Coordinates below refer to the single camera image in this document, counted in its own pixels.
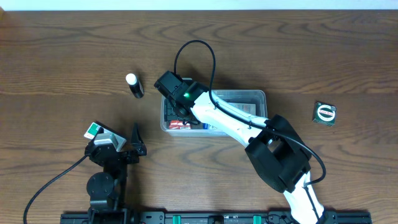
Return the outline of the red snack packet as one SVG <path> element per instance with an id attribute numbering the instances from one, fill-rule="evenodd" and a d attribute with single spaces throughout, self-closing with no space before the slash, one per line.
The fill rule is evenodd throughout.
<path id="1" fill-rule="evenodd" d="M 189 123 L 185 123 L 184 121 L 172 120 L 169 122 L 169 129 L 186 130 L 191 129 L 191 125 Z"/>

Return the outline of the blue fever patch packet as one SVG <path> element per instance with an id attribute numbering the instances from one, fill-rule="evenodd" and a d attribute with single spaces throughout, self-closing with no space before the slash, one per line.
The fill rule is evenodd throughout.
<path id="1" fill-rule="evenodd" d="M 230 103 L 230 104 L 232 106 L 234 106 L 235 108 L 242 110 L 246 113 L 256 115 L 256 105 L 255 104 L 250 104 L 250 103 Z M 217 129 L 217 127 L 207 124 L 207 123 L 203 123 L 203 129 L 213 130 L 213 129 Z"/>

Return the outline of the green round tape box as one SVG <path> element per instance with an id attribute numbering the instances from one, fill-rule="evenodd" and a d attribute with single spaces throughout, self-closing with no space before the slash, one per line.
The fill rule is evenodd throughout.
<path id="1" fill-rule="evenodd" d="M 336 119 L 336 107 L 317 101 L 313 110 L 312 121 L 326 126 L 333 126 Z"/>

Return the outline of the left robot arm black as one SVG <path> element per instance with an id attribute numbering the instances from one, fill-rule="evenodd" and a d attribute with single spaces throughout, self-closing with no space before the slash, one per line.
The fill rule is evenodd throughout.
<path id="1" fill-rule="evenodd" d="M 92 175 L 86 191 L 90 196 L 87 223 L 127 224 L 134 221 L 133 212 L 124 206 L 127 183 L 127 166 L 139 163 L 147 154 L 138 125 L 134 124 L 130 137 L 130 150 L 123 150 L 127 139 L 98 123 L 92 123 L 84 137 L 90 141 L 85 155 L 103 168 Z"/>

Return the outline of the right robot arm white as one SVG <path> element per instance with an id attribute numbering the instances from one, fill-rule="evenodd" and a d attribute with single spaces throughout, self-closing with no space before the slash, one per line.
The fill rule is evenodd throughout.
<path id="1" fill-rule="evenodd" d="M 215 126 L 241 143 L 258 176 L 285 196 L 296 222 L 324 223 L 325 209 L 312 186 L 326 175 L 312 180 L 310 159 L 316 159 L 323 170 L 326 167 L 285 118 L 269 119 L 239 110 L 197 82 L 157 83 L 155 88 L 176 112 Z"/>

